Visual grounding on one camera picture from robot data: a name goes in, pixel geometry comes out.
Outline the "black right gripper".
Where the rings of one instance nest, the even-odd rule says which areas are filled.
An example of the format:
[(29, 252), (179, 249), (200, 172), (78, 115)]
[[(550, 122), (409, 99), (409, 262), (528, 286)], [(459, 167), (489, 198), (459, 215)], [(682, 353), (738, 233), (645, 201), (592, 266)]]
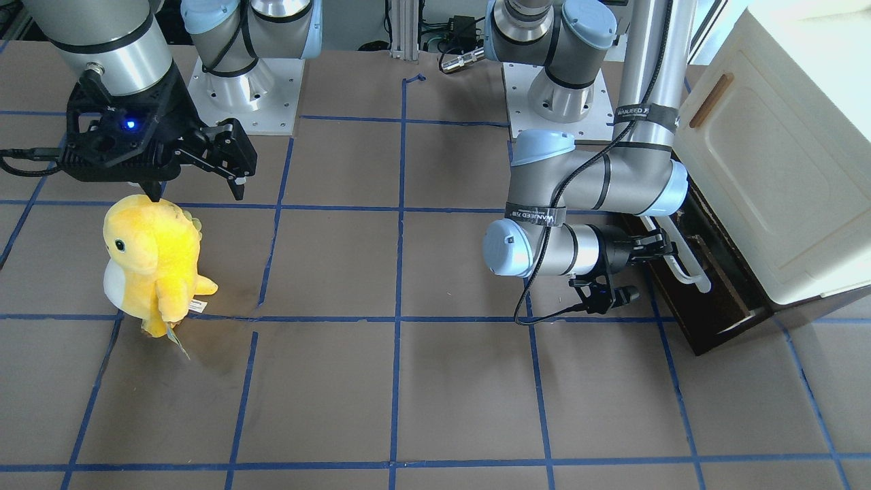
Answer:
[[(227, 181), (236, 201), (244, 198), (246, 178), (254, 176), (258, 154), (238, 120), (222, 120), (215, 127), (206, 125), (180, 77), (178, 66), (170, 68), (154, 86), (139, 93), (118, 96), (105, 86), (107, 71), (90, 64), (84, 69), (67, 103), (67, 115), (79, 114), (85, 129), (103, 114), (152, 118), (159, 123), (159, 139), (174, 153), (174, 161), (196, 165)], [(162, 198), (162, 183), (134, 183), (151, 201)]]

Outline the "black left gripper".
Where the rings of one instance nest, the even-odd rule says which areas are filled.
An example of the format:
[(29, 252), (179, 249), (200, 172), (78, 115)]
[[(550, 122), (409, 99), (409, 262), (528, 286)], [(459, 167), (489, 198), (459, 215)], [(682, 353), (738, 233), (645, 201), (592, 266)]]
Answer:
[(616, 274), (628, 265), (638, 265), (677, 255), (677, 246), (665, 230), (629, 235), (621, 227), (595, 227), (598, 260), (595, 275)]

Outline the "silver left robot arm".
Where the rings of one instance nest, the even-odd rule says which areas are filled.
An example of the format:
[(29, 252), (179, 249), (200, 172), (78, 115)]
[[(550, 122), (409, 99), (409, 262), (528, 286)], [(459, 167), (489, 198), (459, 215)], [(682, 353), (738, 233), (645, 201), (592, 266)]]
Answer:
[(612, 235), (572, 225), (572, 209), (663, 226), (687, 195), (672, 158), (696, 3), (491, 1), (483, 54), (503, 64), (514, 150), (502, 219), (483, 257), (499, 276), (581, 276), (607, 264)]

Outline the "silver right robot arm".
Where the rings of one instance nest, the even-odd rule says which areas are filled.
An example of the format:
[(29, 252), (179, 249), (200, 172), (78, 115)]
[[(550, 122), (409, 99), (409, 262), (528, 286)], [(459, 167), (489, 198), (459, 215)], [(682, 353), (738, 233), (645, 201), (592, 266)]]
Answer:
[(320, 1), (183, 1), (200, 61), (187, 82), (157, 18), (158, 1), (25, 1), (76, 83), (62, 148), (3, 149), (14, 176), (63, 172), (127, 181), (147, 201), (184, 165), (226, 181), (236, 201), (256, 174), (249, 131), (282, 133), (292, 97), (270, 60), (323, 49)]

